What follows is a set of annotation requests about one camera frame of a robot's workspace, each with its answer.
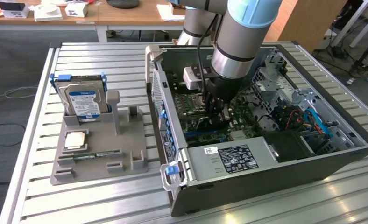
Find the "gray carpet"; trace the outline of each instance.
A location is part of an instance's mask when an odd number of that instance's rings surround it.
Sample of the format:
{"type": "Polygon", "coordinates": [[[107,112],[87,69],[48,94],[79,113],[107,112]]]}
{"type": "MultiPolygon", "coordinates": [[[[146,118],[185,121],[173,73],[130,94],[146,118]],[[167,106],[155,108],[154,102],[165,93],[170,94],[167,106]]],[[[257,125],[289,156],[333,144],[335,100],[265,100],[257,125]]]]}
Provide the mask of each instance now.
{"type": "MultiPolygon", "coordinates": [[[[131,31],[123,31],[111,38],[110,41],[138,41],[138,31],[131,35],[131,31]]],[[[177,38],[179,31],[170,32],[170,38],[177,38]]],[[[349,45],[355,35],[351,34],[345,40],[344,46],[349,45]]],[[[153,32],[142,32],[142,41],[153,40],[153,32]]],[[[60,42],[97,42],[97,33],[94,31],[0,31],[0,94],[12,88],[20,86],[36,85],[39,82],[46,54],[51,41],[60,42]]],[[[163,34],[157,34],[157,41],[163,41],[163,34]]],[[[368,46],[368,37],[365,37],[349,53],[360,55],[368,46]]],[[[332,61],[326,52],[320,52],[320,57],[330,63],[349,68],[352,60],[335,59],[332,61]]],[[[347,81],[349,76],[339,69],[330,69],[332,73],[341,81],[347,81]]],[[[368,105],[368,82],[357,80],[349,87],[361,100],[368,105]]],[[[30,94],[34,91],[23,91],[20,94],[30,94]]],[[[0,98],[0,123],[14,122],[26,125],[32,106],[34,98],[6,99],[0,98]]],[[[0,143],[10,144],[22,139],[23,131],[19,127],[0,127],[0,143]]],[[[15,166],[15,160],[19,153],[19,145],[14,147],[0,147],[0,182],[8,182],[15,166]]],[[[0,186],[0,210],[7,194],[7,186],[0,186]]]]}

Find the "hard drive label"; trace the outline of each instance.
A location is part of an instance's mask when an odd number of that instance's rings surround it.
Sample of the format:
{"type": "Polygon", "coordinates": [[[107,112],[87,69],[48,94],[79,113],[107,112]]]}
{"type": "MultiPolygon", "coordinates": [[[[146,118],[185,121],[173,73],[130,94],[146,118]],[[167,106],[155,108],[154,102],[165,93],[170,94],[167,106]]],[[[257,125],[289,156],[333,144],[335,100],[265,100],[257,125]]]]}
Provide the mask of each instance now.
{"type": "Polygon", "coordinates": [[[229,174],[258,168],[258,163],[248,145],[222,148],[218,152],[222,164],[229,174]]]}
{"type": "Polygon", "coordinates": [[[94,101],[95,91],[70,92],[70,98],[76,116],[80,118],[99,117],[98,103],[94,101]]]}

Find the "motherboard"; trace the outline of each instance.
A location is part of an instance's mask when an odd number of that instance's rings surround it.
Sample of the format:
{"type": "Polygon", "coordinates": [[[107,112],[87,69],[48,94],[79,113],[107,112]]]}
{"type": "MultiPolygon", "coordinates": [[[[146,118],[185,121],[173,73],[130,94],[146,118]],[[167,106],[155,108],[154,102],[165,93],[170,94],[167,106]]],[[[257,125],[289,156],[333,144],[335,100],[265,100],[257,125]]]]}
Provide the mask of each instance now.
{"type": "Polygon", "coordinates": [[[167,77],[173,78],[170,91],[189,147],[242,140],[256,136],[260,126],[242,94],[238,94],[229,105],[226,127],[217,130],[199,130],[198,125],[203,119],[207,119],[202,94],[199,91],[187,90],[178,76],[170,75],[167,77]]]}

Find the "white label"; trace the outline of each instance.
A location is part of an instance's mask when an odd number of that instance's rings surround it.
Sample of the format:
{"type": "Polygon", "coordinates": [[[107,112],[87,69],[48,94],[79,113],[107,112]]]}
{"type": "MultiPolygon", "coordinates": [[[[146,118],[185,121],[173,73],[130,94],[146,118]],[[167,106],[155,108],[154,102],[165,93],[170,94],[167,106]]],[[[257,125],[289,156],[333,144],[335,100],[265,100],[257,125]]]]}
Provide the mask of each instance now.
{"type": "Polygon", "coordinates": [[[90,21],[76,21],[76,24],[95,24],[95,22],[90,22],[90,21]]]}
{"type": "Polygon", "coordinates": [[[218,150],[217,147],[209,147],[209,148],[205,148],[205,153],[206,155],[213,154],[218,152],[217,150],[218,150]]]}
{"type": "Polygon", "coordinates": [[[95,91],[70,92],[70,98],[76,116],[82,118],[98,117],[101,114],[98,103],[95,103],[95,91]]]}

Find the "blue cable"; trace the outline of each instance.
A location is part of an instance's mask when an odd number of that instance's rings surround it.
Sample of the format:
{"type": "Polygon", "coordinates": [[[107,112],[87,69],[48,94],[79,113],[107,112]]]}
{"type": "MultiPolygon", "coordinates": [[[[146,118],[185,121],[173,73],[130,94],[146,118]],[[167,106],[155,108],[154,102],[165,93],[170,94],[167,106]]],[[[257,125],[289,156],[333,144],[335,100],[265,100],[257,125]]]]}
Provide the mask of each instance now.
{"type": "MultiPolygon", "coordinates": [[[[313,115],[313,117],[314,117],[314,119],[316,119],[317,125],[318,125],[318,127],[322,129],[324,133],[328,134],[329,137],[332,137],[332,134],[329,133],[329,129],[328,129],[328,127],[322,124],[322,122],[321,122],[321,120],[320,120],[320,117],[318,117],[318,114],[317,114],[317,112],[314,111],[314,109],[310,109],[310,108],[309,108],[309,109],[305,110],[305,112],[306,112],[306,111],[309,111],[309,112],[312,113],[312,115],[313,115]]],[[[306,115],[306,114],[304,115],[304,120],[305,120],[306,122],[309,122],[309,119],[308,119],[308,115],[306,115]]]]}

